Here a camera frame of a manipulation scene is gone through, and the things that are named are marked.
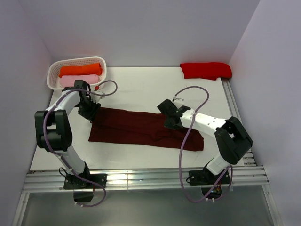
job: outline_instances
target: plastic laundry basket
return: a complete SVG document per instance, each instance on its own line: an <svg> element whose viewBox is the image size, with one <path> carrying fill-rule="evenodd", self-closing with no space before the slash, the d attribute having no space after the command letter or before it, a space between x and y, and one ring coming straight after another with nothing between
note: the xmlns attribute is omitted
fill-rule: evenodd
<svg viewBox="0 0 301 226"><path fill-rule="evenodd" d="M70 65L90 65L90 64L95 64L95 63L100 63L103 73L99 75L99 82L90 84L91 90L94 90L94 87L99 85L101 82L103 82L107 76L107 65L105 63L105 60L94 56L94 57L85 57L85 58L77 58L77 59L70 59L70 60L61 60L57 61L54 64L52 64L48 70L48 75L47 75L47 85L49 88L53 90L62 90L63 87L61 86L60 83L60 77L58 77L61 67L62 66L70 66Z"/></svg>

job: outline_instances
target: gray floor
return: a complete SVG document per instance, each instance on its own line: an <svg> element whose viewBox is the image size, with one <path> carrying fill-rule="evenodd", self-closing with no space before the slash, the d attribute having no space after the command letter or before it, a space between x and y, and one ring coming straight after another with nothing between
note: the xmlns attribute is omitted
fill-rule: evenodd
<svg viewBox="0 0 301 226"><path fill-rule="evenodd" d="M200 197L199 188L189 192ZM190 203L180 189L108 192L105 202L93 208L74 206L72 193L31 194L22 225L270 226L272 222L261 186L244 186L234 187L214 204Z"/></svg>

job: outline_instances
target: basket rim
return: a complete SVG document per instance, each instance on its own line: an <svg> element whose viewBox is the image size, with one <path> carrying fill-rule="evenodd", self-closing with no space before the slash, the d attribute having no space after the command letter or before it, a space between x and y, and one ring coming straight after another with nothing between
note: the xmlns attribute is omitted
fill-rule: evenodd
<svg viewBox="0 0 301 226"><path fill-rule="evenodd" d="M107 64L105 62L105 60L99 56L89 56L89 57L82 57L82 58L74 58L74 59L67 59L67 60L59 60L54 62L48 69L48 73L47 73L47 86L52 89L52 90L63 90L63 88L54 88L49 84L49 78L50 78L50 71L53 67L55 67L57 64L62 63L62 62L68 62L68 61L73 61L73 60L88 60L88 59L99 59L103 62L104 68L103 68L103 73L101 75L99 75L102 79L98 82L98 83L94 83L94 84L90 84L90 86L97 86L99 85L101 82L103 82L107 76Z"/></svg>

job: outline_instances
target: pink towel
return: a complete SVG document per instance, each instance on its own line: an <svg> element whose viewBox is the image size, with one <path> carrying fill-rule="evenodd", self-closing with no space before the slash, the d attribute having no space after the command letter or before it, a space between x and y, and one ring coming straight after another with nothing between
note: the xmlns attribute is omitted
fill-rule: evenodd
<svg viewBox="0 0 301 226"><path fill-rule="evenodd" d="M99 82L99 76L97 74L68 75L63 76L60 80L60 83L63 87L74 86L75 80L84 80L88 84L95 84Z"/></svg>

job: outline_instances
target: orange towel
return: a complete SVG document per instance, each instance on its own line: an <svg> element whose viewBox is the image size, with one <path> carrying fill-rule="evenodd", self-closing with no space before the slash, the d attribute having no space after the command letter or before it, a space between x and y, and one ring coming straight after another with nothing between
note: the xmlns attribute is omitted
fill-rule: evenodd
<svg viewBox="0 0 301 226"><path fill-rule="evenodd" d="M101 75L103 72L100 63L83 66L63 66L61 67L59 77L64 75L84 75L84 74L97 74Z"/></svg>

